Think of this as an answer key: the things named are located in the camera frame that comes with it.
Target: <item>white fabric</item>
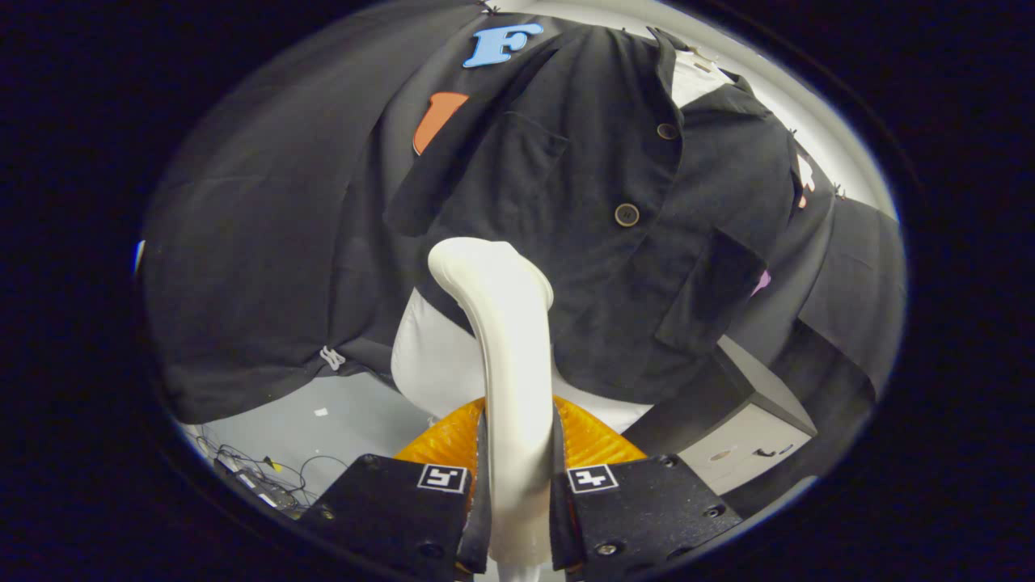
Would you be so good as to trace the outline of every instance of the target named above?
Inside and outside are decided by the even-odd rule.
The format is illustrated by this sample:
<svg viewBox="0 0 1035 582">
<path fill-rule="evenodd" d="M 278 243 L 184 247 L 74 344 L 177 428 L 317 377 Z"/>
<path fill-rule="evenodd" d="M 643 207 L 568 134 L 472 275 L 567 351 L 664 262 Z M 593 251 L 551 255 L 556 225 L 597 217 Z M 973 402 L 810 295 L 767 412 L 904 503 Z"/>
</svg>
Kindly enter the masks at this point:
<svg viewBox="0 0 1035 582">
<path fill-rule="evenodd" d="M 410 295 L 395 334 L 391 373 L 395 386 L 407 400 L 438 418 L 485 396 L 478 341 L 439 313 L 416 289 Z M 652 406 L 580 390 L 561 377 L 556 363 L 553 388 L 555 395 L 584 408 L 618 433 L 628 429 Z"/>
<path fill-rule="evenodd" d="M 676 51 L 676 66 L 672 79 L 672 103 L 683 107 L 693 99 L 718 89 L 727 83 L 733 83 L 718 66 L 710 64 L 711 72 L 696 66 L 697 59 L 685 51 Z"/>
</svg>

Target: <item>white tag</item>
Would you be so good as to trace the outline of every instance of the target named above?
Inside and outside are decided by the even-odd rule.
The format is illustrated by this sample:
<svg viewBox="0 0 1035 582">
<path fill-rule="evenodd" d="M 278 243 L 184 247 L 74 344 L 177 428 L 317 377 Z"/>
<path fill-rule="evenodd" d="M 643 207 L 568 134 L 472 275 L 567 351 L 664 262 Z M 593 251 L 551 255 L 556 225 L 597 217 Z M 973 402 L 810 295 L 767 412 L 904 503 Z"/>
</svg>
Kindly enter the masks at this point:
<svg viewBox="0 0 1035 582">
<path fill-rule="evenodd" d="M 717 68 L 712 72 L 703 70 L 693 64 L 692 56 L 678 52 L 672 75 L 672 103 L 681 108 L 729 82 L 730 79 Z"/>
<path fill-rule="evenodd" d="M 260 494 L 259 494 L 259 497 L 260 497 L 260 498 L 261 498 L 261 499 L 262 499 L 263 501 L 265 501 L 265 502 L 269 503 L 269 506 L 270 506 L 270 507 L 273 507 L 273 508 L 276 508 L 276 503 L 274 503 L 274 502 L 273 502 L 273 500 L 272 500 L 272 499 L 270 499 L 270 498 L 269 498 L 269 496 L 268 496 L 268 495 L 266 495 L 265 493 L 260 493 Z"/>
<path fill-rule="evenodd" d="M 816 192 L 816 182 L 812 181 L 812 167 L 801 155 L 798 156 L 798 172 L 801 174 L 801 187 Z"/>
</svg>

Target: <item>black jacket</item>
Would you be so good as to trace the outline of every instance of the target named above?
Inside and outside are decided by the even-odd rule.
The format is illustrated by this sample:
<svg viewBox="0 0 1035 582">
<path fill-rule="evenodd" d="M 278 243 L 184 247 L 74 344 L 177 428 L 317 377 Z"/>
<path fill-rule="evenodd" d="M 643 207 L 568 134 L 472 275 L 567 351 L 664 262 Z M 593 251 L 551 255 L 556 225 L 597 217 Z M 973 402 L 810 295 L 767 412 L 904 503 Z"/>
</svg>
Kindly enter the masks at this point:
<svg viewBox="0 0 1035 582">
<path fill-rule="evenodd" d="M 239 414 L 327 368 L 328 312 L 367 293 L 333 285 L 338 265 L 384 268 L 336 256 L 359 235 L 342 225 L 368 137 L 428 51 L 483 9 L 412 0 L 356 12 L 252 75 L 187 140 L 148 210 L 140 273 L 178 419 Z"/>
<path fill-rule="evenodd" d="M 386 211 L 425 253 L 452 236 L 513 244 L 554 287 L 562 375 L 637 403 L 689 385 L 801 194 L 791 133 L 746 81 L 677 109 L 673 40 L 651 32 L 657 42 L 582 26 L 516 57 L 449 119 Z M 634 225 L 617 221 L 622 204 Z M 428 302 L 470 330 L 422 279 Z"/>
</svg>

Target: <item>brown button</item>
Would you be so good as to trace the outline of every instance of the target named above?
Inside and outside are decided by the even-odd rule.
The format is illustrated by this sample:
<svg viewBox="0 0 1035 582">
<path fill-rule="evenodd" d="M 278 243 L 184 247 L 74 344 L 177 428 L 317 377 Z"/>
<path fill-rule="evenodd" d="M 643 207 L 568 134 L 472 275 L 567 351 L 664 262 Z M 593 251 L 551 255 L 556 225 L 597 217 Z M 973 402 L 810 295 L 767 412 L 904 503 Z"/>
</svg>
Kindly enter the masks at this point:
<svg viewBox="0 0 1035 582">
<path fill-rule="evenodd" d="M 672 123 L 662 123 L 657 126 L 657 135 L 664 140 L 674 140 L 679 137 L 679 129 Z"/>
<path fill-rule="evenodd" d="M 640 209 L 629 203 L 619 204 L 615 208 L 615 221 L 626 228 L 634 226 L 640 222 Z"/>
</svg>

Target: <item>black fabric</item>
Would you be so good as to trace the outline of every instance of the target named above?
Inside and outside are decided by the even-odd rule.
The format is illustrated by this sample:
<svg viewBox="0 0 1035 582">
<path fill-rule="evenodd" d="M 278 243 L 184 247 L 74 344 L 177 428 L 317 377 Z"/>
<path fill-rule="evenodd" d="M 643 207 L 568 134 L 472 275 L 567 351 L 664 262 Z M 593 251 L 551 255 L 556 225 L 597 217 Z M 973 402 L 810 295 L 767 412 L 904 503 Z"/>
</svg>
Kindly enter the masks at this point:
<svg viewBox="0 0 1035 582">
<path fill-rule="evenodd" d="M 898 223 L 854 200 L 836 199 L 823 267 L 801 310 L 884 394 L 906 317 L 906 251 Z"/>
<path fill-rule="evenodd" d="M 142 272 L 181 421 L 255 408 L 325 366 L 338 219 L 363 145 L 427 52 L 480 10 L 417 2 L 342 21 L 247 79 L 187 141 L 148 211 Z M 363 285 L 344 292 L 376 289 Z"/>
<path fill-rule="evenodd" d="M 417 69 L 392 96 L 378 120 L 348 185 L 338 217 L 339 236 L 329 314 L 327 345 L 346 357 L 359 357 L 375 370 L 388 372 L 390 352 L 406 303 L 420 282 L 421 241 L 386 229 L 381 216 L 418 155 L 413 137 L 430 105 L 441 91 L 465 95 L 506 77 L 512 62 L 464 68 L 477 39 L 474 33 L 490 27 L 535 22 L 541 34 L 530 35 L 524 50 L 545 42 L 558 32 L 579 26 L 569 21 L 530 14 L 480 16 L 461 28 L 437 51 L 425 55 Z M 377 344 L 376 360 L 366 353 L 349 352 L 356 339 Z"/>
<path fill-rule="evenodd" d="M 776 240 L 768 269 L 772 281 L 751 296 L 726 331 L 766 366 L 775 361 L 791 338 L 823 266 L 833 229 L 833 184 L 800 144 L 796 149 L 812 168 L 816 191 L 804 193 L 805 207 L 795 207 L 790 225 Z"/>
<path fill-rule="evenodd" d="M 753 289 L 742 283 L 746 273 L 761 274 L 800 196 L 790 132 L 747 82 L 734 76 L 735 84 L 677 110 L 664 84 L 674 50 L 657 36 L 654 43 L 583 26 L 515 57 L 509 76 L 449 119 L 385 214 L 397 232 L 423 235 L 425 253 L 452 236 L 510 242 L 554 287 L 561 374 L 637 403 L 686 386 L 723 327 L 662 326 L 667 313 L 679 321 L 680 298 L 745 300 Z M 681 127 L 681 138 L 660 138 L 659 123 Z M 614 219 L 622 203 L 640 210 L 631 228 Z M 708 277 L 693 277 L 711 258 L 716 230 L 726 235 L 722 253 L 737 248 L 757 260 L 714 261 L 701 271 Z M 418 290 L 470 332 L 428 274 Z M 655 340 L 659 328 L 671 346 Z"/>
</svg>

